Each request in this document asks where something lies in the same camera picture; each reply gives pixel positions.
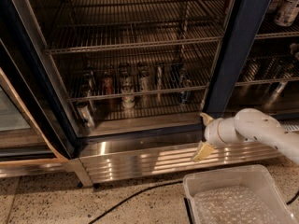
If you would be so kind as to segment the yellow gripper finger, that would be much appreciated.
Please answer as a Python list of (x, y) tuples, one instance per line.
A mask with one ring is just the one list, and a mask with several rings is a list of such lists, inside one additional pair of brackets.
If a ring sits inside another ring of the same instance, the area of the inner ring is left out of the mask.
[(200, 114), (200, 117), (202, 118), (203, 123), (204, 123), (205, 126), (207, 126), (213, 120), (212, 117), (210, 117), (208, 114), (206, 114), (204, 112), (202, 112)]
[(208, 142), (200, 141), (197, 150), (192, 155), (192, 161), (199, 162), (206, 159), (209, 155), (213, 153), (215, 148)]

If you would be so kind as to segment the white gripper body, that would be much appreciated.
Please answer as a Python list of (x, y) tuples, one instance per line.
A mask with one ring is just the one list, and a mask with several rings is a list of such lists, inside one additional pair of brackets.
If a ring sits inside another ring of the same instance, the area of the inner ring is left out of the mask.
[(205, 128), (205, 139), (215, 147), (225, 147), (245, 142), (245, 137), (235, 129), (235, 120), (213, 119)]

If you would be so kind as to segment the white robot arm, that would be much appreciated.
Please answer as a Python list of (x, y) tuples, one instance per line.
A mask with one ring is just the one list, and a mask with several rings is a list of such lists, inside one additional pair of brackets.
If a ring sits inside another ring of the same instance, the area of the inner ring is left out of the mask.
[(217, 147), (258, 142), (299, 164), (299, 134), (287, 131), (276, 119), (257, 109), (245, 108), (226, 119), (213, 119), (206, 113), (200, 116), (206, 126), (206, 141), (199, 142), (192, 156), (194, 162), (203, 161)]

